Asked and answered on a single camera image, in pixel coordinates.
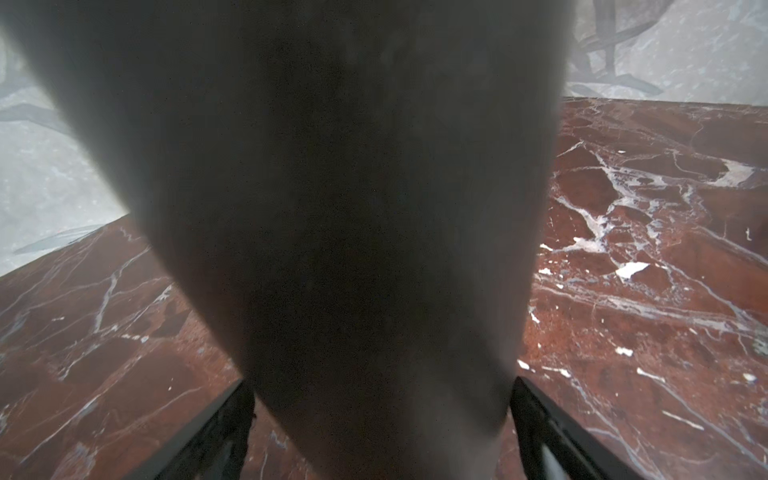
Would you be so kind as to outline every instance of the brown marble countertop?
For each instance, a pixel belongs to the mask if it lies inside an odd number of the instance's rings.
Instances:
[[[768,109],[566,101],[556,154],[521,373],[647,478],[768,478]],[[0,478],[119,478],[236,378],[130,218],[0,278]],[[242,478],[315,478],[257,412]]]

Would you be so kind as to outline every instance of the gray floor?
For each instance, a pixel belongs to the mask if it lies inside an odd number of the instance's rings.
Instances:
[[[2,275],[127,211],[2,37],[0,68]],[[767,75],[768,0],[579,0],[565,94],[768,105]]]

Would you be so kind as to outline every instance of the black plastic part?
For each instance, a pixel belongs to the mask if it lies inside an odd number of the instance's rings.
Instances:
[[[642,480],[530,380],[515,379],[509,406],[528,480],[547,480],[543,445],[571,480]]]
[[[235,382],[124,479],[239,479],[254,405],[253,390]]]

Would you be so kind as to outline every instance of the marble tabletop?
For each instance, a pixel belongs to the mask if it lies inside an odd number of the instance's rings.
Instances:
[[[768,478],[768,109],[566,100],[555,154],[520,373],[647,478]],[[237,378],[130,217],[0,278],[0,478],[120,478]],[[242,478],[316,478],[257,414]]]

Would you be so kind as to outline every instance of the red marble surface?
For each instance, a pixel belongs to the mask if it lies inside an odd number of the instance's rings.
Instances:
[[[768,478],[768,110],[567,101],[556,154],[521,373],[647,478]],[[0,478],[119,478],[236,378],[121,219],[0,279]],[[243,478],[316,478],[257,412]]]

